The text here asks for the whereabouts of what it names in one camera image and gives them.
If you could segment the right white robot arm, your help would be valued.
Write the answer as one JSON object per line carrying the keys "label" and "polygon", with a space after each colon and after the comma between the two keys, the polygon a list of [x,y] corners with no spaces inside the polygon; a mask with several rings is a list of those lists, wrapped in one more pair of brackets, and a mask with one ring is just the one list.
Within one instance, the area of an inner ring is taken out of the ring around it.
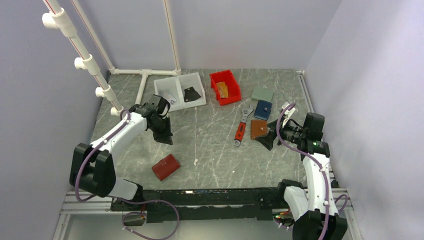
{"label": "right white robot arm", "polygon": [[330,147],[322,140],[325,118],[317,113],[308,113],[303,125],[284,113],[268,124],[267,135],[257,137],[269,150],[278,139],[300,154],[305,169],[307,187],[300,182],[283,181],[275,194],[276,203],[290,208],[294,240],[341,240],[348,229],[347,220],[340,217],[330,183]]}

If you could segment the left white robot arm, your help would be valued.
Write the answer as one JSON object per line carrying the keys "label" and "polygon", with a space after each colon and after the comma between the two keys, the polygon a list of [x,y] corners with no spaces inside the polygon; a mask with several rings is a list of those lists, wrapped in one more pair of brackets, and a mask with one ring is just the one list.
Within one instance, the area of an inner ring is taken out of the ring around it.
{"label": "left white robot arm", "polygon": [[150,130],[157,143],[172,145],[168,112],[171,103],[153,94],[144,104],[135,104],[120,113],[120,122],[90,144],[79,143],[73,151],[69,182],[79,202],[93,197],[117,198],[131,210],[144,203],[143,187],[118,177],[115,157],[142,132]]}

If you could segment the red card holder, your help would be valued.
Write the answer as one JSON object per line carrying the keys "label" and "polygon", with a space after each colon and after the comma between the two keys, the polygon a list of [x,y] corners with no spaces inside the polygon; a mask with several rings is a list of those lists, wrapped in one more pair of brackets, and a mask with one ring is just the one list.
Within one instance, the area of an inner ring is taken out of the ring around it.
{"label": "red card holder", "polygon": [[169,154],[151,167],[156,177],[163,181],[181,167],[180,162]]}

